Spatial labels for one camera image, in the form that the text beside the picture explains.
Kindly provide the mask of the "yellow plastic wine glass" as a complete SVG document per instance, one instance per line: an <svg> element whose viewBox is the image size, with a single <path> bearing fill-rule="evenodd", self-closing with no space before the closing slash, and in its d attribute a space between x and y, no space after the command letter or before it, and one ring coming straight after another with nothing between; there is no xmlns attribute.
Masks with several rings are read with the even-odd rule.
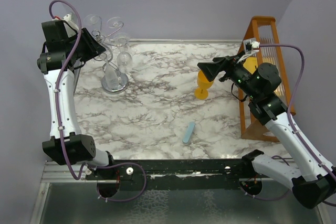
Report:
<svg viewBox="0 0 336 224"><path fill-rule="evenodd" d="M208 81L204 73L200 70L197 75L197 89L194 95L199 100L205 100L208 97L208 89L213 85L213 81Z"/></svg>

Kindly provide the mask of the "clear ribbed wine glass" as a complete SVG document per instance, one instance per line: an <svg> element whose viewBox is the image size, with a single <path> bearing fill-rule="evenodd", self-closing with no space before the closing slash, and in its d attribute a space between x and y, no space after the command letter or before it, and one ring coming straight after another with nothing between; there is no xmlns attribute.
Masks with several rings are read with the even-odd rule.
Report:
<svg viewBox="0 0 336 224"><path fill-rule="evenodd" d="M105 77L109 89L116 89L118 87L119 85L118 76L115 72L115 69L109 64L106 64Z"/></svg>

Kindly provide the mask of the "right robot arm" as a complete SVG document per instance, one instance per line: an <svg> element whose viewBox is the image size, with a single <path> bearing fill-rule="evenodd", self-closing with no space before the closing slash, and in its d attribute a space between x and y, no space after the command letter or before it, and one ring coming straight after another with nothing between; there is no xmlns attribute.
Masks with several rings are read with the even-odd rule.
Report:
<svg viewBox="0 0 336 224"><path fill-rule="evenodd" d="M335 194L335 167L299 133L287 114L287 106L274 93L281 83L275 65L262 63L250 73L237 57L227 56L197 66L208 81L224 71L220 81L229 79L243 90L250 98L248 106L254 118L281 142L298 166L289 167L256 150L243 157L241 171L246 177L262 174L272 178L290 189L296 200L308 209Z"/></svg>

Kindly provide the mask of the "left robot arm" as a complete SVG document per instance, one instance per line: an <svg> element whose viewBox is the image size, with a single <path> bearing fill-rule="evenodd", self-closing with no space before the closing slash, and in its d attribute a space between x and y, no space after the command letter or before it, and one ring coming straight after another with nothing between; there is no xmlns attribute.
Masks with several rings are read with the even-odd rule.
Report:
<svg viewBox="0 0 336 224"><path fill-rule="evenodd" d="M112 156L97 149L91 136L82 134L74 101L76 62L86 63L106 49L86 28L70 22L55 19L41 26L46 41L37 66L44 75L51 111L50 139L42 143L43 151L59 165L86 163L110 179L116 172Z"/></svg>

